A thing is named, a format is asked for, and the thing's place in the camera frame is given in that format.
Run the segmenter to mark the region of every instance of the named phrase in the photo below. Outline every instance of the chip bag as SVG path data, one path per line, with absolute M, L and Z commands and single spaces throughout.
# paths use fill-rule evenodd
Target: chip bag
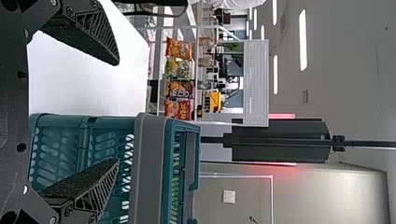
M 191 43 L 185 41 L 174 40 L 170 37 L 166 39 L 166 56 L 175 57 L 184 60 L 192 59 Z
M 190 80 L 191 61 L 177 61 L 175 58 L 168 58 L 165 66 L 165 77 L 171 80 Z

